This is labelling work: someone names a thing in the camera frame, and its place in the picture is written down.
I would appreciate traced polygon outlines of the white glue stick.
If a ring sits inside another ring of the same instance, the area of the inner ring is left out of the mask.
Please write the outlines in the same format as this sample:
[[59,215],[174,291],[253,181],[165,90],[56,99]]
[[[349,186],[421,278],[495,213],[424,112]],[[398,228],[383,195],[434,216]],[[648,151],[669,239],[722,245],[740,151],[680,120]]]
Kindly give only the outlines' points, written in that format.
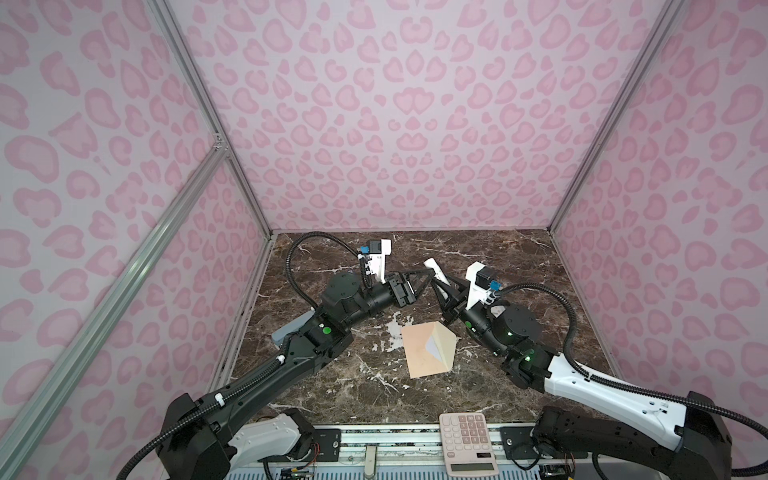
[[433,272],[433,277],[431,280],[433,286],[442,290],[450,286],[450,282],[447,276],[434,258],[428,258],[423,262],[423,265],[427,269],[431,269]]

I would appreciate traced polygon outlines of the white letter paper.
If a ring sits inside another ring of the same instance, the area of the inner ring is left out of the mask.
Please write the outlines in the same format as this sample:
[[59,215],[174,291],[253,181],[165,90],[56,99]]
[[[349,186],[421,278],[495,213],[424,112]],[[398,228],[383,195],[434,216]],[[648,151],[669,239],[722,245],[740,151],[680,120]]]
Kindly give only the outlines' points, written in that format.
[[436,342],[436,338],[433,335],[430,335],[425,343],[424,346],[425,351],[435,359],[436,362],[441,363],[442,362],[442,354],[440,351],[440,346]]

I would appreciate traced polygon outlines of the peach pink envelope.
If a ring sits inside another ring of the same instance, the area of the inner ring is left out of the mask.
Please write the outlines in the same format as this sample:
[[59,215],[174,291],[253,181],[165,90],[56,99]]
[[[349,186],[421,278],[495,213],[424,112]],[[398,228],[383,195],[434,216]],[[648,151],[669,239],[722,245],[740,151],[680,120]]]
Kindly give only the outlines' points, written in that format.
[[404,326],[401,336],[412,379],[453,369],[458,338],[443,324],[429,322]]

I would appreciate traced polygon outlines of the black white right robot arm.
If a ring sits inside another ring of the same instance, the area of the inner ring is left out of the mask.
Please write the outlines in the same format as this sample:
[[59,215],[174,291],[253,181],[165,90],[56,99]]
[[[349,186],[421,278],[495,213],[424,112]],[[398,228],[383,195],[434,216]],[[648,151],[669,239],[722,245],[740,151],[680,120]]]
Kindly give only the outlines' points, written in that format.
[[[472,280],[436,275],[431,286],[447,323],[464,323],[470,336],[501,358],[514,385],[562,397],[599,412],[597,418],[546,407],[528,439],[536,452],[556,457],[586,452],[655,470],[669,479],[733,479],[727,410],[708,397],[648,390],[603,376],[577,362],[573,343],[578,316],[559,292],[537,283],[501,286],[491,270]],[[506,300],[522,290],[545,293],[565,310],[561,350],[541,342],[542,327],[528,309]]]

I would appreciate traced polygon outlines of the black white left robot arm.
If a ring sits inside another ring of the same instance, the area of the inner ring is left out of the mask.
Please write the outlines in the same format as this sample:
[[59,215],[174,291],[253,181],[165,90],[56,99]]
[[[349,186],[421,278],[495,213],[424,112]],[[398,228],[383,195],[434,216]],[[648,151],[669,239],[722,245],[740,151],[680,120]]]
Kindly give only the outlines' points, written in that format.
[[194,400],[184,394],[168,407],[155,447],[172,479],[222,479],[234,457],[229,442],[282,392],[314,375],[352,343],[352,327],[389,307],[417,301],[434,271],[394,272],[367,286],[359,275],[334,275],[319,306],[283,339],[272,359],[240,379]]

